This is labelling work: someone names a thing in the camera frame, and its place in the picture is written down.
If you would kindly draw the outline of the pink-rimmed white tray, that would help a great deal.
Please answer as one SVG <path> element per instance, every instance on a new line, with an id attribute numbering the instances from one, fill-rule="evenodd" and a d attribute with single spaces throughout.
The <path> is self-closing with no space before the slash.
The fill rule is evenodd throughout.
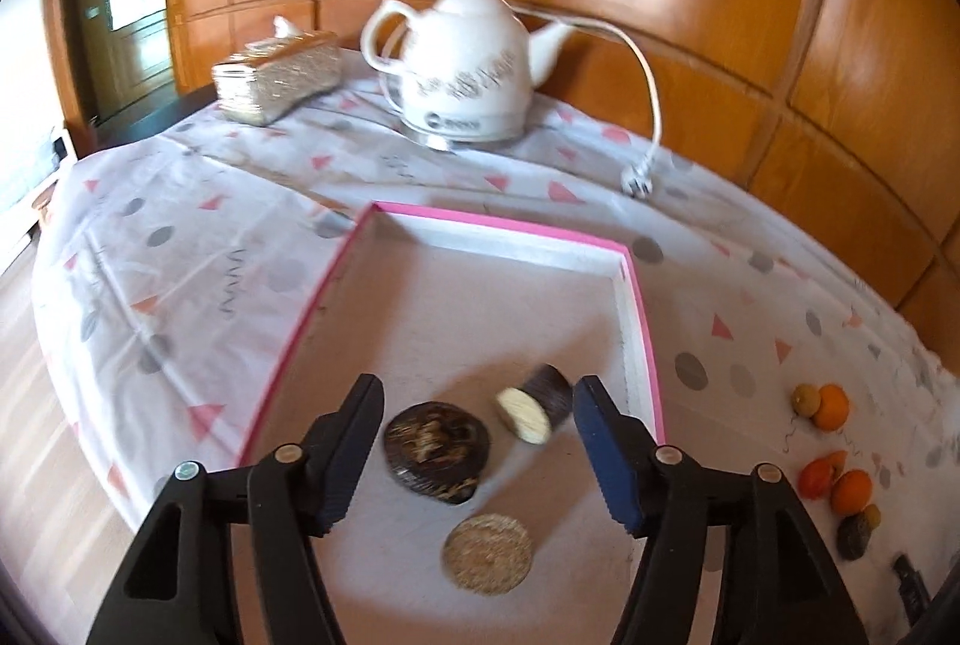
<path id="1" fill-rule="evenodd" d="M 550 364 L 594 375 L 626 414 L 662 432 L 658 375 L 628 248 L 594 235 L 427 206 L 377 203 L 335 255 L 260 411 L 245 453 L 299 439 L 379 377 L 386 409 L 444 401 L 480 419 L 491 448 L 460 505 L 400 486 L 373 450 L 347 516 L 316 542 L 352 643 L 605 643 L 641 544 L 612 520 L 573 422 L 519 440 L 494 397 Z M 441 549 L 461 521 L 503 514 L 534 542 L 512 592 L 460 590 Z"/>

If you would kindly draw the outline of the orange mandarin with stem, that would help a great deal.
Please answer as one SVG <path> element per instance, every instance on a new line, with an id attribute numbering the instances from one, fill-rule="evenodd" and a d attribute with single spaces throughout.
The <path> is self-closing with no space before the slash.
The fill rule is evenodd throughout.
<path id="1" fill-rule="evenodd" d="M 833 482 L 830 491 L 830 508 L 838 518 L 861 514 L 871 503 L 874 485 L 864 469 L 850 469 Z"/>

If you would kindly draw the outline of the small yellow-green fruit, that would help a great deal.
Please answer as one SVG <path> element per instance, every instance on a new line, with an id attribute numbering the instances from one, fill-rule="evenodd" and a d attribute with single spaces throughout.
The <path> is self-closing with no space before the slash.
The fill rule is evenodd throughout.
<path id="1" fill-rule="evenodd" d="M 810 383 L 801 383 L 791 393 L 791 408 L 804 419 L 812 419 L 822 406 L 820 390 Z"/>

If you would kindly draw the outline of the white ceramic electric kettle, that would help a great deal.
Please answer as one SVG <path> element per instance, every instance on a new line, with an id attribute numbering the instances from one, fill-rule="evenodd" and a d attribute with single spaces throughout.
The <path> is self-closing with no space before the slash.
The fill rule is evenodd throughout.
<path id="1" fill-rule="evenodd" d="M 494 145 L 523 135 L 534 91 L 573 32 L 562 21 L 530 32 L 505 0 L 436 0 L 421 11 L 382 0 L 359 50 L 395 79 L 394 109 L 410 131 L 433 146 Z"/>

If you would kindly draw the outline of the patterned white tablecloth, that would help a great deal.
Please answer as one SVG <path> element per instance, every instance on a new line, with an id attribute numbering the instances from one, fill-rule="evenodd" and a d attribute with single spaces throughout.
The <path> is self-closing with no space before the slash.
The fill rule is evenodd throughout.
<path id="1" fill-rule="evenodd" d="M 389 127 L 370 70 L 267 128 L 205 109 L 76 164 L 34 271 L 68 422 L 139 525 L 176 464 L 299 439 L 363 372 L 386 408 L 459 404 L 491 436 L 459 507 L 373 453 L 317 546 L 353 643 L 604 643 L 640 546 L 573 425 L 518 442 L 494 398 L 542 364 L 601 377 L 700 463 L 795 476 L 841 450 L 882 521 L 841 575 L 872 642 L 907 618 L 892 562 L 958 562 L 958 382 L 861 276 L 771 208 L 675 156 L 617 190 L 643 140 L 539 99 L 501 154 Z"/>

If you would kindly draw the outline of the dark brown small fruit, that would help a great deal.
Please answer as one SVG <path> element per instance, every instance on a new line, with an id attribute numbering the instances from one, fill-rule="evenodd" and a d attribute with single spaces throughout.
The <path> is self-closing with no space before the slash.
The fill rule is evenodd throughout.
<path id="1" fill-rule="evenodd" d="M 848 562 L 861 559 L 871 541 L 871 520 L 864 512 L 844 517 L 836 528 L 836 552 Z"/>

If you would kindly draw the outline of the orange carrot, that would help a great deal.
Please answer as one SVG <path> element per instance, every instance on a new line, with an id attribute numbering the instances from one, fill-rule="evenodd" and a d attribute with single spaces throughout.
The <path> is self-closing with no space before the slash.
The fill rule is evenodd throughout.
<path id="1" fill-rule="evenodd" d="M 807 463 L 797 476 L 797 492 L 807 500 L 826 499 L 843 475 L 848 452 L 835 450 Z"/>

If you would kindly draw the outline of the dark brown round cake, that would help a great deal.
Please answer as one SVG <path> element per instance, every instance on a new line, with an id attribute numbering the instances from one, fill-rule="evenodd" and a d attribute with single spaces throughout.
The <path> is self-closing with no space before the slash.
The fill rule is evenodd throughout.
<path id="1" fill-rule="evenodd" d="M 444 401 L 414 404 L 395 414 L 382 432 L 387 468 L 398 484 L 448 505 L 475 496 L 490 448 L 487 426 Z"/>

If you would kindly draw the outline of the dark cylinder cream end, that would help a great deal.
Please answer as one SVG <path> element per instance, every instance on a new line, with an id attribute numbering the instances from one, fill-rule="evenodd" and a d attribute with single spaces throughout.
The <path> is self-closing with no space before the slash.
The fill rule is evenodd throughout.
<path id="1" fill-rule="evenodd" d="M 508 386 L 494 397 L 505 426 L 523 442 L 544 445 L 573 411 L 573 385 L 560 370 L 540 365 L 521 386 Z"/>

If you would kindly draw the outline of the ornate silver tissue box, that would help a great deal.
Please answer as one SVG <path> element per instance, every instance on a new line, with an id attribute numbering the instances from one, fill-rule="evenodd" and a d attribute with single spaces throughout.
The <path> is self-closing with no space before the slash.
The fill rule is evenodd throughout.
<path id="1" fill-rule="evenodd" d="M 275 16 L 270 37 L 212 68 L 221 112 L 252 127 L 267 127 L 309 97 L 335 89 L 342 74 L 333 32 L 303 31 L 283 16 Z"/>

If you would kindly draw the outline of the dark cylinder grainy top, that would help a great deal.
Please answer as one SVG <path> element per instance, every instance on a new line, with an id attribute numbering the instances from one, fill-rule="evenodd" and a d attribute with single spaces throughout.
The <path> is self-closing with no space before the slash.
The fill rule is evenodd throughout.
<path id="1" fill-rule="evenodd" d="M 500 596 L 521 585 L 534 560 L 534 542 L 516 518 L 501 514 L 473 515 L 452 530 L 441 567 L 460 590 Z"/>

